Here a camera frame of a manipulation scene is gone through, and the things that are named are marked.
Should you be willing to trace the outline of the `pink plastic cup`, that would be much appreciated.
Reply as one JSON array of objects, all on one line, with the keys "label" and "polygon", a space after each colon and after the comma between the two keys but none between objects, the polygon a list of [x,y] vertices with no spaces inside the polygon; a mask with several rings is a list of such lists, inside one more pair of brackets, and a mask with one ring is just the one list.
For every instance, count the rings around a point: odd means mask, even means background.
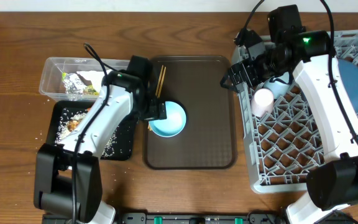
[{"label": "pink plastic cup", "polygon": [[274,96],[273,93],[266,88],[257,90],[250,102],[250,108],[253,115],[263,117],[273,111]]}]

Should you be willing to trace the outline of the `light blue bowl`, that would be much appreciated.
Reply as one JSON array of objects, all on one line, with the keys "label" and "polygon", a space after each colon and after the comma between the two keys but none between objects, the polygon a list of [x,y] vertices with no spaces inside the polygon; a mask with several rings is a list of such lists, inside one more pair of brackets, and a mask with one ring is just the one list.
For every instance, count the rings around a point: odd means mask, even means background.
[{"label": "light blue bowl", "polygon": [[167,118],[150,122],[151,130],[164,138],[174,137],[183,131],[186,125],[186,113],[183,107],[173,101],[165,102]]}]

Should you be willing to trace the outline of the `light blue plastic cup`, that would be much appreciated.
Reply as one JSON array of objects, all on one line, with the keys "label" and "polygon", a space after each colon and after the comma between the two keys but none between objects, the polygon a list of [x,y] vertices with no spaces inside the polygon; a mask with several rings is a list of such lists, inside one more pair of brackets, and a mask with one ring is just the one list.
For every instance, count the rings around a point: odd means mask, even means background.
[{"label": "light blue plastic cup", "polygon": [[285,72],[279,77],[271,77],[264,82],[263,88],[269,89],[273,93],[274,99],[284,96],[291,86],[293,81],[292,76]]}]

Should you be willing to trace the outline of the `foil and yellow snack wrapper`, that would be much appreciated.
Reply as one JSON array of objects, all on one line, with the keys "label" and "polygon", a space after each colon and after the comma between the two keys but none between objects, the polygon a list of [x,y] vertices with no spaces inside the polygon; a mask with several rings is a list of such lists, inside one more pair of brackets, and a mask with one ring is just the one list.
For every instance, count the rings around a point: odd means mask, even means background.
[{"label": "foil and yellow snack wrapper", "polygon": [[77,73],[62,73],[62,83],[66,94],[72,95],[98,95],[90,81],[85,80]]}]

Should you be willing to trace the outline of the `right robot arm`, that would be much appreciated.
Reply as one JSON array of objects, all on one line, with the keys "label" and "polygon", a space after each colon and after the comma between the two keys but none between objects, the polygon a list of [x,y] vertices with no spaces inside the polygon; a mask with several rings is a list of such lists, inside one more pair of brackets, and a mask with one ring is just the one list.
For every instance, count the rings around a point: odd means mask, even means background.
[{"label": "right robot arm", "polygon": [[342,83],[334,34],[307,32],[294,5],[268,15],[275,48],[240,59],[224,75],[229,89],[247,93],[285,72],[303,91],[322,138],[325,163],[306,178],[306,193],[289,205],[281,223],[316,223],[358,204],[358,118]]}]

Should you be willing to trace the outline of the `pile of white rice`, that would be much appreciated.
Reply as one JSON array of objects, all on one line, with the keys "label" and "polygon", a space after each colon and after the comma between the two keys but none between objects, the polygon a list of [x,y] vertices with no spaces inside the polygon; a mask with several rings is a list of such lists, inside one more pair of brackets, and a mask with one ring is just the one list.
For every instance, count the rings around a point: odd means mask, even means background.
[{"label": "pile of white rice", "polygon": [[[64,108],[59,118],[55,144],[60,144],[82,122],[90,109]],[[117,143],[116,132],[113,132],[102,153],[102,159],[113,160],[116,155],[113,144]]]}]

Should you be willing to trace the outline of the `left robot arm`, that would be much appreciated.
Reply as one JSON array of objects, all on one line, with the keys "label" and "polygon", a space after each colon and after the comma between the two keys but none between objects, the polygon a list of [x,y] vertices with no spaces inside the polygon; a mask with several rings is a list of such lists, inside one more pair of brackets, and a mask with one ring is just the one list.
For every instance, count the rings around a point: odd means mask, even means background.
[{"label": "left robot arm", "polygon": [[148,92],[152,62],[132,56],[125,70],[105,72],[98,99],[58,145],[43,144],[36,157],[34,206],[72,223],[113,223],[116,210],[102,200],[99,160],[122,120],[166,119],[165,103]]}]

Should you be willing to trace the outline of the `dark blue round plate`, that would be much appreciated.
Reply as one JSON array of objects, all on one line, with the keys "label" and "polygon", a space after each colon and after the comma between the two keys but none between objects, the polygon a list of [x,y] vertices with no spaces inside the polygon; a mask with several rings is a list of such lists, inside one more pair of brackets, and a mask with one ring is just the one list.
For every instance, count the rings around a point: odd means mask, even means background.
[{"label": "dark blue round plate", "polygon": [[339,59],[338,68],[353,109],[358,113],[358,66],[347,60]]}]

